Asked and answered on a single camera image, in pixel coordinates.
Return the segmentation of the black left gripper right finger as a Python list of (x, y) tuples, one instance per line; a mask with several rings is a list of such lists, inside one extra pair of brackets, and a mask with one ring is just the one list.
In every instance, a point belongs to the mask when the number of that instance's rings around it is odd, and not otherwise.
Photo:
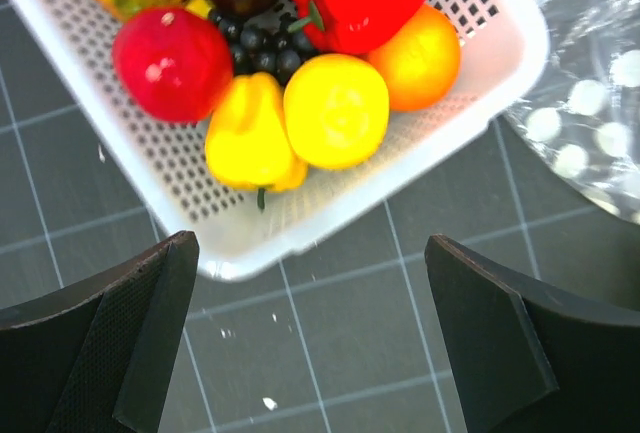
[(638, 431), (638, 312), (444, 235), (429, 238), (425, 262), (468, 431)]

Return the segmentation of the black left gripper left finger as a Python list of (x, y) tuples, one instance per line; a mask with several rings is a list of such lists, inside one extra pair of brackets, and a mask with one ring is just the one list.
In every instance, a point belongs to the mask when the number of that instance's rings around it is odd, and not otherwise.
[(199, 259), (191, 231), (1, 311), (4, 432), (158, 430)]

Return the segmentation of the yellow lemon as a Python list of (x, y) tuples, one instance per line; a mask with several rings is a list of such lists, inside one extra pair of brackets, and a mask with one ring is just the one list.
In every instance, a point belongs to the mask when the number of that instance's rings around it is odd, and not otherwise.
[(284, 112), (298, 156), (316, 168), (341, 170), (365, 162), (381, 146), (389, 92), (369, 63), (323, 54), (294, 73), (285, 88)]

